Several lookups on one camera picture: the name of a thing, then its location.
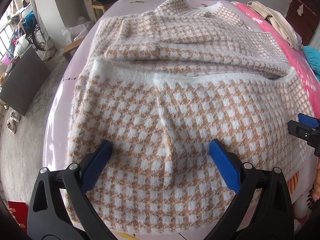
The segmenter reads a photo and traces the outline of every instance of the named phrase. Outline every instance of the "wooden cabinet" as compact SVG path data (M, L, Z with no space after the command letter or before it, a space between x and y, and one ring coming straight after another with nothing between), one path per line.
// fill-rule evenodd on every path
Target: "wooden cabinet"
M303 14L297 12L303 4ZM292 0L286 20L301 36L302 44L308 45L315 34L320 21L320 10L314 0Z

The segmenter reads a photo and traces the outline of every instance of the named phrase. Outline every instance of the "teal cloth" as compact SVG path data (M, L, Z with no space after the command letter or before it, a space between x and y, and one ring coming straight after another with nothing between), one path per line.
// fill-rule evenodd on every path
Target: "teal cloth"
M310 46L305 46L302 50L316 78L320 81L320 51Z

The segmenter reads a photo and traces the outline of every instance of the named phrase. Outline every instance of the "blue gripper pad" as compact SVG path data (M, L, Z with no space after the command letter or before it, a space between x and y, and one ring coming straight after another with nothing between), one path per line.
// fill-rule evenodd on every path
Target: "blue gripper pad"
M317 128L319 126L319 123L316 118L313 118L311 116L305 115L305 114L298 114L299 122L303 123L307 126Z
M101 172L106 166L111 157L111 143L105 141L95 157L91 160L85 171L81 176L81 191L85 194L87 191L92 190L96 184Z
M209 146L209 152L228 188L238 194L241 187L240 174L228 159L224 150L215 141L212 141Z

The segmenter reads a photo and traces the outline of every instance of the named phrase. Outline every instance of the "wheelchair wheel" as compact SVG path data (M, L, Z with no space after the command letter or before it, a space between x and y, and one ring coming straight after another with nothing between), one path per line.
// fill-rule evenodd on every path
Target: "wheelchair wheel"
M39 49L41 51L45 51L44 34L38 24L36 24L36 28L35 28L34 32L32 33L32 41L37 49Z

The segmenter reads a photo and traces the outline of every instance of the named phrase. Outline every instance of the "folded clothing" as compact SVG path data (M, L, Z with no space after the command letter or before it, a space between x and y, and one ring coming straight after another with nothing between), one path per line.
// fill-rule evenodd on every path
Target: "folded clothing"
M316 78L320 81L320 51L311 46L305 46L302 50Z
M280 33L285 41L295 50L299 50L302 39L297 34L287 20L281 13L275 11L263 4L255 1L248 2L248 6L260 14L264 19L268 19L268 22Z

